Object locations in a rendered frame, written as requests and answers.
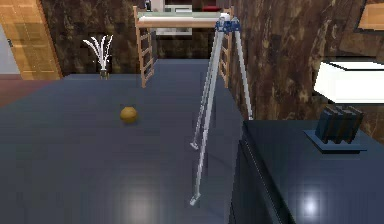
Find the white feathery plant in vase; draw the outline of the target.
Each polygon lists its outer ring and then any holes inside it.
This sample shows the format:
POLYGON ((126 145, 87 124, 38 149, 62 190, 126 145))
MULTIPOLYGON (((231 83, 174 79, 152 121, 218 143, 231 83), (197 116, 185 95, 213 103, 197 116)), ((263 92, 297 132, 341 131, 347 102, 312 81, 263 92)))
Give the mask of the white feathery plant in vase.
POLYGON ((97 57, 97 63, 100 65, 100 78, 102 80, 109 79, 107 63, 109 62, 112 40, 112 35, 104 35, 101 41, 98 41, 95 37, 91 37, 91 40, 83 39, 83 42, 93 50, 97 57))

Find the dark books on blue stand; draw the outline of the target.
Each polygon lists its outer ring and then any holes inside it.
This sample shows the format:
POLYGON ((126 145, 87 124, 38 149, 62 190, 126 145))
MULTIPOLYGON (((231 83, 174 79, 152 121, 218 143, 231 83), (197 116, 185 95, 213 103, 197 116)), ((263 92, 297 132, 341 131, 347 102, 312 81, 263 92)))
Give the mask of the dark books on blue stand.
POLYGON ((364 113, 352 106, 326 106, 316 128, 304 133, 322 154, 359 154, 363 118, 364 113))

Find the dark blue cabinet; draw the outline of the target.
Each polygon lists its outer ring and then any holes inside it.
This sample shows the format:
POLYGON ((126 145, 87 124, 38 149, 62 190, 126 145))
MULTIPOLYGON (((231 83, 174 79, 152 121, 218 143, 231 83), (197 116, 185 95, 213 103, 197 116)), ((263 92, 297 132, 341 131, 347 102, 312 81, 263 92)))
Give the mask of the dark blue cabinet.
POLYGON ((242 125, 228 224, 384 224, 384 145, 323 154, 304 120, 242 125))

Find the white lamp shade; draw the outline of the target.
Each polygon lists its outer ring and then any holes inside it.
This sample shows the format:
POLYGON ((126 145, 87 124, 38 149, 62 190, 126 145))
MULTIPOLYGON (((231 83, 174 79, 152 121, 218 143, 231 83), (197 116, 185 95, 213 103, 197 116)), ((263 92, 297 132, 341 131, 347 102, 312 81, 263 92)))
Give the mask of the white lamp shade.
POLYGON ((322 61, 314 91, 334 103, 384 104, 384 64, 322 61))

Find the wooden table with ladder legs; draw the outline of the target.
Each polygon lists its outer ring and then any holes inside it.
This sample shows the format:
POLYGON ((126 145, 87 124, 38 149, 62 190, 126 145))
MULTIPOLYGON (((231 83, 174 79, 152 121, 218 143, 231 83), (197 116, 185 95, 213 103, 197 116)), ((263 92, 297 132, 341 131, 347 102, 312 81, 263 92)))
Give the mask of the wooden table with ladder legs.
POLYGON ((234 7, 223 8, 219 12, 148 12, 137 6, 133 7, 134 25, 136 31, 138 60, 140 67, 141 87, 145 88, 149 79, 154 75, 152 48, 152 30, 157 28, 198 28, 211 29, 215 27, 220 16, 234 16, 234 7))

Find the brown ball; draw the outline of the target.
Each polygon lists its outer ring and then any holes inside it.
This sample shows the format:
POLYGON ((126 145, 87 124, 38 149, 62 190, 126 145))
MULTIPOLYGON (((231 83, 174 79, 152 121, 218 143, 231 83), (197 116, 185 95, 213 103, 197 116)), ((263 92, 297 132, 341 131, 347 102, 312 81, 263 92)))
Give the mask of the brown ball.
POLYGON ((134 123, 137 117, 137 111, 132 106, 124 107, 120 112, 120 119, 125 123, 134 123))

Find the white box on table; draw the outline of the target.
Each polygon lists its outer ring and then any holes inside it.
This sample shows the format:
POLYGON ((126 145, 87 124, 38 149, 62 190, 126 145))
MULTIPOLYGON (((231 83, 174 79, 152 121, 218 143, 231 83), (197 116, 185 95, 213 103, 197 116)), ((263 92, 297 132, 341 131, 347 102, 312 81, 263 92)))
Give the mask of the white box on table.
POLYGON ((165 5, 164 11, 172 13, 190 13, 192 12, 192 5, 165 5))

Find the wooden room door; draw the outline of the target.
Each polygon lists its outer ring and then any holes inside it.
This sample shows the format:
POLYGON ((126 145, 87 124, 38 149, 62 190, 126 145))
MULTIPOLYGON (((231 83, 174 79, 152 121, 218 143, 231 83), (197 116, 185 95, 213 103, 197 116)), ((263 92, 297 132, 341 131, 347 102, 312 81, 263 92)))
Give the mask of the wooden room door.
POLYGON ((0 0, 0 24, 23 80, 62 78, 41 0, 0 0))

